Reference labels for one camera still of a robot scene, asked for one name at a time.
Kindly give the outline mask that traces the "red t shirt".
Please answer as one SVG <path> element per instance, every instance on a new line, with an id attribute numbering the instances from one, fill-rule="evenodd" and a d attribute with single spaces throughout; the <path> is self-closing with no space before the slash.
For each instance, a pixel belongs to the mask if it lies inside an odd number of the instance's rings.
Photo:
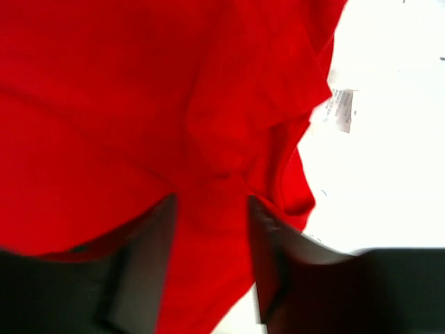
<path id="1" fill-rule="evenodd" d="M 158 333 L 210 333 L 252 286 L 247 197 L 299 229 L 298 141 L 344 1 L 2 1 L 1 248 L 76 252 L 175 194 Z"/>

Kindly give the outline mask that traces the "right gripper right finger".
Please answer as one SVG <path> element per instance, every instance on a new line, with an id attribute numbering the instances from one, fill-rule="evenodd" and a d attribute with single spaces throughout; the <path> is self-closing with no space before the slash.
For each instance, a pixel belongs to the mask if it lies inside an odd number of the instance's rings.
<path id="1" fill-rule="evenodd" d="M 444 250 L 337 252 L 248 198 L 252 269 L 269 333 L 443 333 Z"/>

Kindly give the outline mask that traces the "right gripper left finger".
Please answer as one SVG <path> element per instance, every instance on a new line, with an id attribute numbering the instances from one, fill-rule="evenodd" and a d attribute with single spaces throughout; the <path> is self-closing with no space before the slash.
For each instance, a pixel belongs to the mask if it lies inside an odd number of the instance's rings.
<path id="1" fill-rule="evenodd" d="M 64 262 L 1 252 L 2 333 L 154 333 L 175 231 L 177 199 Z"/>

